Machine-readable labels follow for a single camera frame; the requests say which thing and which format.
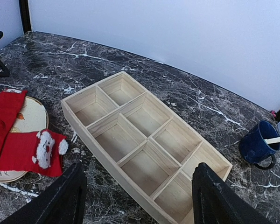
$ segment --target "black marble table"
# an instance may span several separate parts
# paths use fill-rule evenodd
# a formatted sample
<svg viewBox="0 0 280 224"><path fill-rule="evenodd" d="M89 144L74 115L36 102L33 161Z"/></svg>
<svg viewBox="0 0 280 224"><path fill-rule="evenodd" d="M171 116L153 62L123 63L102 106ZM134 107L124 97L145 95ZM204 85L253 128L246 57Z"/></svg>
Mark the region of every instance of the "black marble table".
<svg viewBox="0 0 280 224"><path fill-rule="evenodd" d="M109 175L65 120L60 100L121 70L150 90L195 128L232 164L227 184L273 223L280 224L280 152L271 170L259 170L240 157L238 141L259 120L274 123L263 108L201 78L91 42L28 33L0 50L11 77L6 87L28 89L49 113L51 130L68 136L70 151L64 168L81 161L88 192L84 223L156 223ZM54 178L29 172L20 180L0 185L0 221L46 189Z"/></svg>

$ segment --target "blue mug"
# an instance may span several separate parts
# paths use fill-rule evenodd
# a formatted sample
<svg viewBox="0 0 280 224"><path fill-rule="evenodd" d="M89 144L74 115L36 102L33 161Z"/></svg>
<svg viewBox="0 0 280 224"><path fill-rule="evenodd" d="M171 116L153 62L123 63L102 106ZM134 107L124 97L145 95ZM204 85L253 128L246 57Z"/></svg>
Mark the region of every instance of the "blue mug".
<svg viewBox="0 0 280 224"><path fill-rule="evenodd" d="M239 152L250 164L260 169L271 169L275 163L275 153L280 149L280 143L268 145L264 139L280 137L277 130L266 120L261 120L239 142ZM258 163L271 157L272 162L268 167L262 167Z"/></svg>

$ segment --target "white stick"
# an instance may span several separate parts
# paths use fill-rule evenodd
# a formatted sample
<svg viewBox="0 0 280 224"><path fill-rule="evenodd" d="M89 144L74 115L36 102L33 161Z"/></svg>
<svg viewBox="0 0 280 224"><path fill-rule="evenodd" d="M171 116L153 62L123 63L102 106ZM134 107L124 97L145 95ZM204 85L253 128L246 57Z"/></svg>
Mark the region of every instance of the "white stick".
<svg viewBox="0 0 280 224"><path fill-rule="evenodd" d="M272 139L265 139L265 142L266 142L267 144L279 143L279 142L280 142L280 137L278 137L278 138L272 138Z"/></svg>

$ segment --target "wooden organizer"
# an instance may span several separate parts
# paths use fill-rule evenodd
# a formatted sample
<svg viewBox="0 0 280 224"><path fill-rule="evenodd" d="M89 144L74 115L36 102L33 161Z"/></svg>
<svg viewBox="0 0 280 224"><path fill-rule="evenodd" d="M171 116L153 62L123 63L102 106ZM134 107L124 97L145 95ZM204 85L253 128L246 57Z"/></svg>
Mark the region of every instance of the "wooden organizer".
<svg viewBox="0 0 280 224"><path fill-rule="evenodd" d="M194 223L192 175L207 163L224 181L232 165L125 72L61 101L78 136L127 193L162 224Z"/></svg>

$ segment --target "christmas stocking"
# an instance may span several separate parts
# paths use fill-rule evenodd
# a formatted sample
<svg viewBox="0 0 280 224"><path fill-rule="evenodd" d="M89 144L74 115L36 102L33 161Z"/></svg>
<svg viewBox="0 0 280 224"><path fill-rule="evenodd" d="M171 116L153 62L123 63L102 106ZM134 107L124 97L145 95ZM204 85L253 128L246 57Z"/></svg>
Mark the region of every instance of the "christmas stocking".
<svg viewBox="0 0 280 224"><path fill-rule="evenodd" d="M56 177L62 174L62 157L68 149L66 137L49 129L9 133L1 156L0 171L33 171Z"/></svg>
<svg viewBox="0 0 280 224"><path fill-rule="evenodd" d="M0 93L0 153L4 140L20 112L27 91L5 90Z"/></svg>

